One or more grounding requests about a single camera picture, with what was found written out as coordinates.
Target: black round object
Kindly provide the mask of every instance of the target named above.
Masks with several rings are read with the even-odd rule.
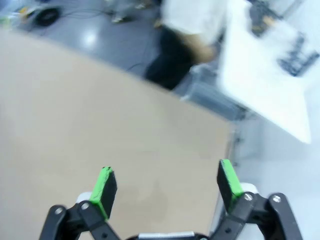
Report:
[[[60,10],[57,7],[46,8],[35,17],[35,23],[42,27],[53,24],[60,17]]]

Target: white shirt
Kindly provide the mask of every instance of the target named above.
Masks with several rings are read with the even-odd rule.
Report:
[[[184,34],[199,34],[207,45],[214,43],[225,25],[228,0],[165,0],[162,22]]]

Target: black pants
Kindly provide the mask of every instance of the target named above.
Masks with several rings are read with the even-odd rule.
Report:
[[[146,69],[145,78],[173,90],[193,66],[193,57],[179,37],[165,27],[161,30],[159,48],[160,54]]]

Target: screw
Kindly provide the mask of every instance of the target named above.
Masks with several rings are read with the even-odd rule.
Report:
[[[89,204],[85,202],[84,204],[82,204],[81,209],[86,210],[88,207],[89,207]]]
[[[251,201],[253,199],[253,197],[249,193],[246,193],[244,195],[244,199],[247,200],[247,201]]]
[[[60,214],[61,212],[62,212],[62,208],[61,208],[61,207],[58,207],[58,208],[54,211],[55,214]]]
[[[281,202],[281,197],[274,195],[272,198],[273,201],[275,201],[276,203],[280,203]]]

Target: gray floor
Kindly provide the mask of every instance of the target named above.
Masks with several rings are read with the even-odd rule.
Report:
[[[30,34],[47,38],[142,76],[146,65],[157,54],[157,30],[153,29],[155,9],[136,11],[131,22],[112,24],[108,15],[98,14],[103,0],[59,0],[65,11],[83,10],[63,17],[52,26],[28,28]],[[190,77],[176,89],[183,95]],[[254,116],[241,123],[243,141],[235,151],[233,161],[242,182],[255,184],[261,195],[283,192],[289,198],[304,239],[320,239],[317,220],[320,210],[320,84],[306,94],[312,143],[294,139],[269,121]],[[217,105],[206,98],[197,102],[217,112]],[[220,114],[232,119],[226,110]],[[246,227],[240,239],[262,239],[254,226]]]

